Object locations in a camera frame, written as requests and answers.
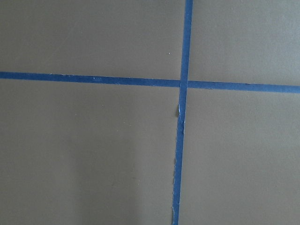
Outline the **blue tape strip lengthwise right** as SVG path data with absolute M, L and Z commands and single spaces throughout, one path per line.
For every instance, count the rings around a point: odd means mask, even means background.
M 181 175 L 182 175 L 182 160 L 183 160 L 183 149 L 184 149 L 192 14 L 193 14 L 193 1 L 187 0 L 185 1 L 185 13 L 184 13 L 179 101 L 178 101 L 179 114 L 178 114 L 178 121 L 177 121 L 176 150 L 175 150 L 175 159 L 174 159 L 172 225 L 177 225 L 179 223 L 179 214 L 180 214 Z

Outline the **brown paper table cover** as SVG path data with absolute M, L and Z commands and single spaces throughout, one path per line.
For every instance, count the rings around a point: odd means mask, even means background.
M 0 72 L 180 81 L 186 0 L 3 0 Z M 297 0 L 193 0 L 188 81 L 300 86 Z M 3 225 L 172 225 L 179 87 L 0 78 Z M 178 225 L 300 222 L 300 93 L 187 89 Z

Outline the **blue tape strip crosswise near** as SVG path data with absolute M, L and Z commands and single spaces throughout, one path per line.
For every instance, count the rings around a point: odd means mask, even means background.
M 137 85 L 137 86 L 157 86 L 157 87 L 180 87 L 179 80 L 149 79 L 149 78 L 124 78 L 107 76 L 88 75 L 58 75 L 58 74 L 37 74 L 21 72 L 1 72 L 1 79 L 70 82 L 70 83 L 99 83 L 115 85 Z M 187 87 L 191 89 L 209 90 L 239 90 L 256 92 L 276 92 L 299 94 L 300 87 L 293 85 L 274 84 L 249 84 L 236 82 L 208 82 L 208 81 L 188 81 Z

